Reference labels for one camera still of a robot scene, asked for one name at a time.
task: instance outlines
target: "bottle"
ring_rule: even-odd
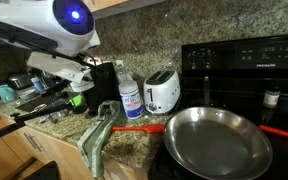
[[[137,119],[143,115],[143,101],[136,81],[127,80],[118,85],[125,114],[128,119]]]
[[[44,91],[43,85],[38,77],[33,77],[31,81],[34,84],[34,87],[37,90],[37,92],[41,93]]]
[[[133,80],[132,77],[126,72],[121,60],[116,60],[115,72],[119,83],[127,80]]]
[[[269,121],[273,119],[280,94],[281,89],[276,84],[271,84],[270,87],[266,89],[261,113],[262,123],[268,124]]]

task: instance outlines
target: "toaster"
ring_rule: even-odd
[[[181,88],[174,70],[157,71],[144,81],[145,109],[152,114],[167,114],[178,101]]]

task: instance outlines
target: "black appliance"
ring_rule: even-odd
[[[121,101],[113,63],[97,65],[91,76],[95,86],[84,93],[90,116],[98,115],[98,107],[106,100]]]
[[[281,95],[268,126],[288,131],[288,35],[183,45],[182,73],[180,108],[204,105],[203,78],[208,76],[212,106],[240,114],[256,125],[261,124],[266,88],[278,85]],[[258,179],[288,179],[288,138],[267,136],[273,160]],[[177,163],[164,142],[148,178],[203,179]]]

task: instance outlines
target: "pan handle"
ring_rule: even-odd
[[[205,106],[210,106],[210,82],[208,76],[204,77],[204,96],[205,96]]]
[[[287,131],[283,131],[283,130],[272,128],[272,127],[265,126],[265,125],[260,125],[260,129],[262,131],[264,131],[264,132],[272,133],[272,134],[275,134],[275,135],[280,135],[280,136],[283,136],[283,137],[288,137],[288,132]]]

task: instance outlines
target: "stove knob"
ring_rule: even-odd
[[[149,104],[148,109],[151,111],[155,111],[157,109],[157,107],[155,104],[151,103],[151,104]]]

